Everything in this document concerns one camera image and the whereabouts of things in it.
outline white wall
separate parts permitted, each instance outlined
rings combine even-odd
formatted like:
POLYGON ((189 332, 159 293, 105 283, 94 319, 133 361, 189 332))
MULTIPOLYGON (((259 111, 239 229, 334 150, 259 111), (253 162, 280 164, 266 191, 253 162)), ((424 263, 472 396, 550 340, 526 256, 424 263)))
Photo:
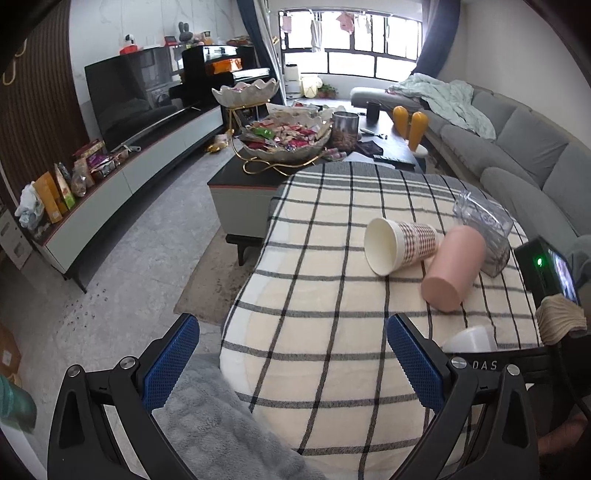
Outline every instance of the white wall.
POLYGON ((466 80, 530 106, 591 148, 591 88, 552 28, 522 0, 465 8, 466 80))
POLYGON ((117 56, 133 34, 140 46, 164 44, 165 35, 178 38, 178 22, 194 33, 209 30, 224 42, 234 36, 235 0, 72 0, 70 58, 74 86, 90 139, 100 131, 92 111, 84 67, 117 56))

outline window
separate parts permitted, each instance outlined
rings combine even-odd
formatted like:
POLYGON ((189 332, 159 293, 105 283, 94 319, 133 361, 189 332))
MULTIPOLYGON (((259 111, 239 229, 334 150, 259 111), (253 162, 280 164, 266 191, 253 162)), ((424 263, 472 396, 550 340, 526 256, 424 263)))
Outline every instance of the window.
POLYGON ((405 80, 423 46, 421 22, 376 12, 352 12, 353 33, 340 27, 342 12, 295 10, 279 12, 284 64, 296 63, 302 73, 357 75, 405 80), (291 31, 283 29, 291 17, 291 31), (322 22, 324 51, 312 52, 311 23, 322 22))

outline plastic bag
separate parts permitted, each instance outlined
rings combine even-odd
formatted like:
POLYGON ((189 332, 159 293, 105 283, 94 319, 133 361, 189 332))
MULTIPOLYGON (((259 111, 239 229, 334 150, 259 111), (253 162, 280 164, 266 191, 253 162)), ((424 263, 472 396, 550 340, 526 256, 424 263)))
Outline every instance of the plastic bag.
POLYGON ((33 231, 39 225, 39 222, 41 222, 44 212, 45 206, 39 198, 35 187, 33 187, 32 183, 26 185, 21 193, 21 203, 18 205, 17 211, 14 212, 14 215, 19 217, 19 223, 24 228, 33 231))
POLYGON ((74 171, 70 188, 72 189, 72 193, 78 198, 82 198, 86 195, 86 177, 80 170, 74 171))
POLYGON ((456 219, 480 232, 486 241, 486 258, 482 271, 494 278, 506 267, 511 254, 509 233, 513 219, 503 207, 472 192, 463 190, 453 206, 456 219))

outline dark blue curtain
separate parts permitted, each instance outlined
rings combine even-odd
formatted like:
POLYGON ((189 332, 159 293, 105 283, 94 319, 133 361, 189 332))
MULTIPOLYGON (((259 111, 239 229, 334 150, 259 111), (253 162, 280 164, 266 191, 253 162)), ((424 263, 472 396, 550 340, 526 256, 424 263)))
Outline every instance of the dark blue curtain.
MULTIPOLYGON (((259 66, 261 68, 269 68, 271 69, 271 76, 275 77, 275 79, 279 82, 280 81, 280 73, 277 72, 273 66, 271 58, 265 48, 265 43, 262 39, 261 29, 259 28, 258 20, 256 18, 256 10, 253 0, 238 0, 238 10, 240 10, 240 16, 242 17, 242 22, 244 23, 244 27, 246 28, 246 32, 251 38, 252 44, 255 47, 256 57, 259 61, 259 66)), ((281 89, 277 92, 277 94, 271 99, 273 103, 277 105, 283 105, 283 96, 281 95, 281 89)))
POLYGON ((452 49, 459 22, 460 0, 439 0, 413 73, 424 73, 430 77, 439 75, 452 49))

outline gray floor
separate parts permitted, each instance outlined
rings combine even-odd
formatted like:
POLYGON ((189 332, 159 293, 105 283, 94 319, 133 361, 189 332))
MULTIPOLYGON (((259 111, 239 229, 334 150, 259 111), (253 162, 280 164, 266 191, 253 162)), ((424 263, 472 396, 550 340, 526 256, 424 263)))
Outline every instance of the gray floor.
MULTIPOLYGON (((0 321, 22 353, 19 374, 38 408, 32 444, 43 464, 66 368, 112 368, 176 320, 173 307, 219 227, 207 181, 232 153, 186 160, 126 210, 83 268, 86 295, 36 253, 20 272, 8 260, 0 266, 0 321)), ((201 322, 201 332, 197 351, 219 351, 219 328, 201 322)), ((124 436, 114 411, 109 418, 124 436)), ((137 459, 130 466, 141 472, 137 459)))

